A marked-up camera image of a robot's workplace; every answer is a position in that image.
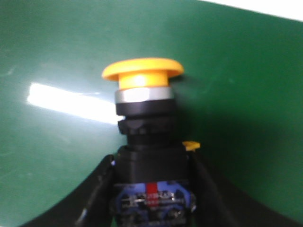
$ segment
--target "yellow clip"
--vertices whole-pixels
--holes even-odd
[[[134,87],[167,87],[169,78],[184,72],[183,66],[167,58],[139,58],[107,66],[102,77],[119,81],[120,89]]]
[[[186,151],[195,151],[201,147],[200,143],[195,141],[184,141],[182,144],[184,145]]]

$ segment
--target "silver metal ring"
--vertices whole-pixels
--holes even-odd
[[[116,104],[172,98],[174,98],[174,93],[171,87],[136,87],[126,90],[118,90],[115,93]]]

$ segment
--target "green surface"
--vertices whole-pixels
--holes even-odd
[[[138,57],[180,61],[179,135],[303,222],[303,23],[189,0],[29,0],[0,1],[0,226],[41,214],[125,143],[113,124],[29,105],[31,83],[113,102],[101,71]]]

